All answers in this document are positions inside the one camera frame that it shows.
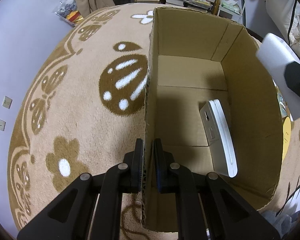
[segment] cardboard box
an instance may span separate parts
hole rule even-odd
[[[174,194],[158,194],[154,138],[192,172],[213,171],[199,110],[219,99],[238,165],[225,178],[254,208],[274,195],[282,162],[282,119],[271,77],[255,57],[257,45],[235,22],[179,8],[156,8],[146,91],[143,223],[176,232]]]

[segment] gray wall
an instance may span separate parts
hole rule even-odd
[[[0,1],[0,223],[13,236],[7,190],[7,158],[10,137],[21,102],[43,62],[72,28],[52,10],[60,0]],[[2,106],[4,96],[13,99],[10,109]]]
[[[279,37],[282,37],[277,26],[270,18],[266,11],[266,0],[247,0],[246,1],[246,27],[256,34],[264,38],[267,33],[271,32]],[[230,15],[220,12],[220,16],[229,18]],[[233,20],[237,21],[238,16],[233,16]]]

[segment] corrugated cardboard edge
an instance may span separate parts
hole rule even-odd
[[[238,33],[238,35],[236,36],[236,38],[234,39],[234,41],[233,41],[232,44],[235,43],[235,41],[237,40],[237,38],[239,37],[239,35],[240,35],[241,32],[246,32],[246,33],[247,33],[246,28],[243,27],[243,28],[241,29],[241,31]],[[259,49],[259,44],[261,44],[261,43],[260,43],[259,41],[257,41],[255,38],[253,38],[251,35],[249,35],[249,36],[250,36],[250,39],[252,40],[253,44],[255,45],[256,49],[258,50],[258,49]],[[252,188],[250,188],[250,187],[247,187],[246,185],[243,185],[243,184],[238,185],[238,184],[236,184],[236,183],[233,183],[233,181],[231,181],[231,179],[226,178],[226,177],[224,177],[224,179],[225,179],[230,185],[233,185],[234,187],[239,187],[239,188],[241,188],[243,191],[247,192],[248,194],[256,195],[256,196],[259,197],[259,198],[265,199],[265,201],[267,201],[267,204],[265,204],[263,207],[261,207],[261,208],[260,208],[260,207],[259,207],[259,208],[254,207],[254,208],[257,209],[257,210],[261,210],[261,209],[265,208],[267,205],[269,205],[269,203],[270,203],[270,202],[273,200],[273,198],[274,198],[275,192],[276,192],[276,190],[277,190],[277,187],[278,187],[278,184],[279,184],[279,181],[280,181],[281,168],[282,168],[282,166],[280,167],[279,175],[277,176],[277,181],[272,185],[273,190],[271,190],[271,191],[270,191],[270,189],[268,190],[268,192],[271,192],[271,197],[270,197],[270,198],[261,195],[261,194],[258,193],[256,190],[254,190],[254,189],[252,189]]]
[[[157,9],[154,9],[154,17],[157,15]],[[154,115],[155,115],[155,108],[156,108],[156,100],[152,100],[152,104],[148,105],[149,100],[151,100],[152,95],[156,95],[156,89],[157,84],[153,84],[151,80],[155,78],[155,73],[153,73],[153,53],[158,53],[158,44],[154,44],[155,42],[158,42],[158,31],[157,31],[157,23],[154,21],[152,25],[152,30],[150,33],[150,46],[149,46],[149,54],[148,54],[148,79],[146,84],[146,96],[145,96],[145,123],[146,123],[146,129],[145,129],[145,136],[144,136],[144,153],[143,153],[143,172],[142,172],[142,201],[141,201],[141,224],[144,228],[146,228],[146,213],[149,207],[149,203],[147,203],[145,200],[146,195],[148,192],[146,192],[146,189],[149,191],[151,190],[151,178],[152,176],[152,169],[151,169],[151,159],[152,159],[152,143],[148,143],[148,141],[153,141],[154,137],[154,125],[150,124],[149,121],[152,120],[154,122]]]
[[[242,25],[229,23],[211,60],[221,62],[228,53],[234,41],[237,39],[242,29]]]

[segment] wall outlet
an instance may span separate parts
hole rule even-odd
[[[11,103],[12,103],[12,99],[11,98],[4,97],[2,106],[5,107],[5,108],[10,109]]]
[[[6,122],[0,120],[0,131],[4,131],[4,127],[6,126]]]

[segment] white bedding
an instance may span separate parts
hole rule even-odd
[[[300,4],[298,2],[288,39],[294,3],[295,0],[266,0],[266,10],[284,36],[286,42],[290,42],[291,48],[300,57]]]

